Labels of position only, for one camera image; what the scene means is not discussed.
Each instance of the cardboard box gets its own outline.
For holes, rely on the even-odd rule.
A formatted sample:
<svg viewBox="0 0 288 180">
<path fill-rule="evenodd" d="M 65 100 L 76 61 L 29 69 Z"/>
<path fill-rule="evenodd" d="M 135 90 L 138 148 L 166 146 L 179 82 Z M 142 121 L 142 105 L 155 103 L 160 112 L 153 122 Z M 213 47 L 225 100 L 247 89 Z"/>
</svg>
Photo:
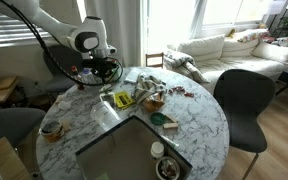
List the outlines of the cardboard box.
<svg viewBox="0 0 288 180">
<path fill-rule="evenodd" d="M 186 179 L 192 165 L 143 120 L 132 116 L 75 153 L 85 179 L 157 179 L 151 145 L 160 141 L 166 156 L 180 166 L 179 179 Z"/>
</svg>

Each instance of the window blinds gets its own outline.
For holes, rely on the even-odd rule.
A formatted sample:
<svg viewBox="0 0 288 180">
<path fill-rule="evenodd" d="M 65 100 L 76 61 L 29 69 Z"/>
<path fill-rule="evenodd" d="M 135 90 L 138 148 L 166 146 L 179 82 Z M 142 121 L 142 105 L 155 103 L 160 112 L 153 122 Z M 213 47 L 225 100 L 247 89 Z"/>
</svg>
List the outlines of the window blinds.
<svg viewBox="0 0 288 180">
<path fill-rule="evenodd" d="M 51 35 L 41 28 L 37 28 L 41 37 Z M 19 42 L 28 39 L 35 39 L 33 33 L 24 22 L 12 19 L 0 13 L 0 44 Z"/>
</svg>

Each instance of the sofa cushion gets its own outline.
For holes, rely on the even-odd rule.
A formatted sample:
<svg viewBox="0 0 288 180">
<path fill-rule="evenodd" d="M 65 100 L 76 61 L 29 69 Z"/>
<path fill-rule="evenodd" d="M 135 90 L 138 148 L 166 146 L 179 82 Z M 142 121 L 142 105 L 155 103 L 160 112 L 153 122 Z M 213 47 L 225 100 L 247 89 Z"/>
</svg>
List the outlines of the sofa cushion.
<svg viewBox="0 0 288 180">
<path fill-rule="evenodd" d="M 180 66 L 180 67 L 177 67 L 177 68 L 172 68 L 170 70 L 172 70 L 174 72 L 177 72 L 177 73 L 179 73 L 179 74 L 181 74 L 183 76 L 186 76 L 186 77 L 188 77 L 190 79 L 193 79 L 193 76 L 192 76 L 191 72 L 188 69 L 186 69 L 184 66 Z"/>
<path fill-rule="evenodd" d="M 219 59 L 224 45 L 224 35 L 192 39 L 179 44 L 177 51 L 192 56 L 195 61 Z"/>
<path fill-rule="evenodd" d="M 208 79 L 203 77 L 202 73 L 195 66 L 193 66 L 193 64 L 186 62 L 183 64 L 183 66 L 192 74 L 193 79 L 196 82 L 210 82 Z"/>
<path fill-rule="evenodd" d="M 210 72 L 210 71 L 225 71 L 229 69 L 234 69 L 233 66 L 227 65 L 218 59 L 211 59 L 208 61 L 201 61 L 196 62 L 196 67 L 201 71 L 201 73 L 204 76 L 204 73 Z"/>
<path fill-rule="evenodd" d="M 262 59 L 288 64 L 288 47 L 279 47 L 261 42 L 251 54 Z"/>
<path fill-rule="evenodd" d="M 255 49 L 258 43 L 259 43 L 258 39 L 241 43 L 236 40 L 226 38 L 224 41 L 221 58 L 250 56 L 251 52 Z"/>
<path fill-rule="evenodd" d="M 203 74 L 205 78 L 207 78 L 210 83 L 201 83 L 201 85 L 211 94 L 213 94 L 215 85 L 218 81 L 218 78 L 224 71 L 209 71 Z"/>
<path fill-rule="evenodd" d="M 176 51 L 178 48 L 179 43 L 167 44 L 166 47 L 169 50 Z"/>
<path fill-rule="evenodd" d="M 254 56 L 221 58 L 220 61 L 229 66 L 257 72 L 268 77 L 279 74 L 288 69 L 288 65 L 286 64 Z"/>
</svg>

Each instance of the marble countertop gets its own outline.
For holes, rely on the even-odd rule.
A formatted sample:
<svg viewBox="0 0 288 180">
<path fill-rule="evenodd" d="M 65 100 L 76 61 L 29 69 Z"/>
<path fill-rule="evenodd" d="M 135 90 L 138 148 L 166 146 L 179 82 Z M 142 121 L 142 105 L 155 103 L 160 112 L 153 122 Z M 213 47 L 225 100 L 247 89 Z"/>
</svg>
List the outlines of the marble countertop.
<svg viewBox="0 0 288 180">
<path fill-rule="evenodd" d="M 132 94 L 135 85 L 124 82 L 131 68 L 124 68 L 119 83 L 113 84 L 113 92 L 126 91 Z M 159 112 L 169 114 L 179 122 L 177 131 L 163 130 L 149 121 L 150 114 L 144 106 L 133 105 L 125 110 L 116 109 L 121 119 L 136 115 L 148 123 L 160 135 L 179 144 L 176 150 L 193 166 L 188 179 L 216 179 L 220 173 L 229 147 L 229 130 L 225 115 L 208 91 L 193 80 L 180 74 L 157 69 L 138 68 L 166 83 L 167 88 L 181 85 L 194 97 L 183 94 L 167 94 L 165 105 Z M 59 141 L 47 143 L 42 136 L 37 139 L 37 160 L 44 179 L 83 179 L 75 152 L 90 143 L 105 131 L 90 117 L 92 106 L 100 102 L 100 87 L 76 86 L 64 94 L 63 101 L 71 104 L 68 110 L 53 105 L 47 112 L 42 126 L 50 121 L 69 121 L 71 130 Z"/>
</svg>

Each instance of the chair leg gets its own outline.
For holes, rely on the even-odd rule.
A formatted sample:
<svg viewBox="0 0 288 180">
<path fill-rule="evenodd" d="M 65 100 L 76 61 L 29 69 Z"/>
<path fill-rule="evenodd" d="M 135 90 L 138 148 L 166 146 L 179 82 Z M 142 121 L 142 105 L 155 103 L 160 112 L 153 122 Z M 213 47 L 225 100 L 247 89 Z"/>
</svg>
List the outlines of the chair leg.
<svg viewBox="0 0 288 180">
<path fill-rule="evenodd" d="M 16 147 L 14 148 L 14 151 L 18 155 L 18 149 Z"/>
<path fill-rule="evenodd" d="M 255 164 L 257 158 L 258 158 L 258 153 L 256 153 L 255 157 L 253 158 L 253 160 L 252 160 L 250 166 L 248 167 L 247 171 L 245 172 L 245 174 L 244 174 L 242 180 L 245 180 L 245 179 L 246 179 L 246 177 L 248 176 L 248 174 L 249 174 L 250 171 L 252 170 L 252 168 L 253 168 L 253 166 L 254 166 L 254 164 Z"/>
<path fill-rule="evenodd" d="M 53 104 L 55 101 L 54 101 L 54 97 L 52 96 L 51 93 L 47 93 L 48 95 L 48 100 L 50 101 L 50 104 Z"/>
</svg>

